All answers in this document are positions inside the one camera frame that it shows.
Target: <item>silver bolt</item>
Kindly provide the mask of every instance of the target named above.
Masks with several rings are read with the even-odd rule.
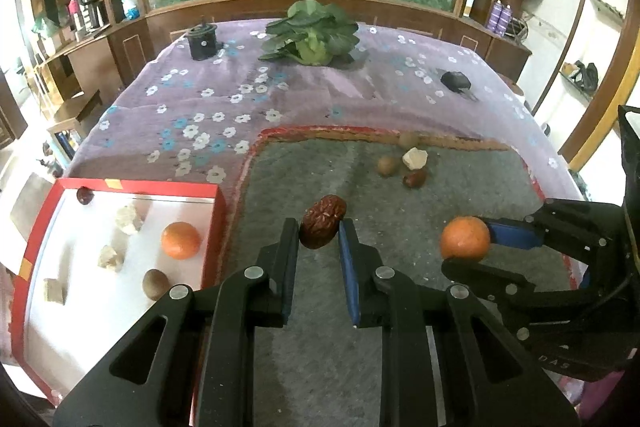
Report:
[[[466,299],[469,296],[469,290],[466,288],[466,286],[460,284],[452,286],[449,291],[451,292],[451,295],[456,299]]]
[[[247,279],[260,279],[264,274],[264,270],[259,266],[250,266],[244,270],[244,276]]]
[[[395,274],[395,270],[388,266],[378,266],[376,268],[376,277],[379,279],[391,279]]]
[[[529,338],[529,330],[527,330],[527,328],[520,328],[516,332],[516,337],[519,341],[526,341]]]
[[[178,284],[169,290],[169,296],[172,299],[180,300],[189,295],[189,289],[184,284]]]

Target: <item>white chunk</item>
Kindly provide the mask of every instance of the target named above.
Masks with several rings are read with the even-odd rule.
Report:
[[[138,215],[135,206],[129,203],[116,212],[116,227],[121,229],[127,235],[138,233],[142,227],[142,219]]]
[[[98,266],[114,272],[119,272],[124,264],[124,256],[121,253],[113,250],[112,247],[104,246],[100,250],[100,257],[98,257]]]
[[[64,305],[65,298],[62,293],[62,284],[58,279],[44,280],[44,300],[45,302],[55,302]]]
[[[417,169],[422,169],[425,165],[427,165],[427,151],[423,151],[422,149],[409,149],[407,153],[402,156],[402,161],[404,164],[412,171]]]

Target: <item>floral tablecloth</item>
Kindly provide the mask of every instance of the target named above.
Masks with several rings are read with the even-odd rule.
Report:
[[[224,48],[201,62],[184,37],[169,45],[108,108],[66,175],[218,183],[229,199],[260,131],[334,124],[497,139],[546,196],[579,197],[564,160],[473,51],[360,24],[345,69],[261,62],[267,22],[218,24]],[[465,73],[471,96],[447,90],[444,71]]]

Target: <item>black jar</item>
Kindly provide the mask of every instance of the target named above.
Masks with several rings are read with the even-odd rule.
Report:
[[[205,60],[211,58],[218,52],[216,42],[217,25],[211,23],[206,24],[204,21],[197,26],[191,28],[187,32],[187,40],[191,50],[191,58],[193,60]]]

